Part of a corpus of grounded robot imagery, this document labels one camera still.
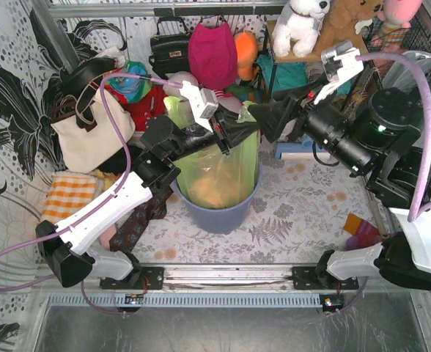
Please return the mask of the green plastic trash bag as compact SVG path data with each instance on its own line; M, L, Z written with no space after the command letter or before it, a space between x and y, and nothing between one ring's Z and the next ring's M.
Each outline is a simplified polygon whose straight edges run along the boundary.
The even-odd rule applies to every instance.
M224 155L217 145L212 145L175 161L174 164L181 170L181 173L177 176L177 183L182 194L190 201L188 198L188 189L191 184L208 169L215 168L222 162L229 161L239 164L247 174L253 176L253 186L250 189L252 192L256 184L257 166L259 165L259 145L260 131L257 131L237 147L231 149L228 155Z

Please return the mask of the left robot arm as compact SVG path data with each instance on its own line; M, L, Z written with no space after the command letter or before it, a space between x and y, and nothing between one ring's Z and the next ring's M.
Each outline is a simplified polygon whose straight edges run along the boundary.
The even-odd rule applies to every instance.
M93 243L124 213L169 187L180 173L175 161L212 145L227 154L258 129L255 122L236 120L229 111L217 111L208 124L179 128L166 115L153 119L141 137L144 150L111 188L57 224L37 225L40 254L62 287L90 276L129 286L140 281L141 264L132 254L108 252Z

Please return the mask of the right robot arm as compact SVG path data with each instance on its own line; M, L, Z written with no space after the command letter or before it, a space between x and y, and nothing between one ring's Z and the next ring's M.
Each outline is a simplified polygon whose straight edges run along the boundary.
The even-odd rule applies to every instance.
M281 100L249 113L269 142L285 125L308 136L350 170L397 218L401 231L363 249L328 250L316 283L336 288L360 276L381 276L400 287L431 291L431 116L397 88L375 92L349 120L312 85L284 91Z

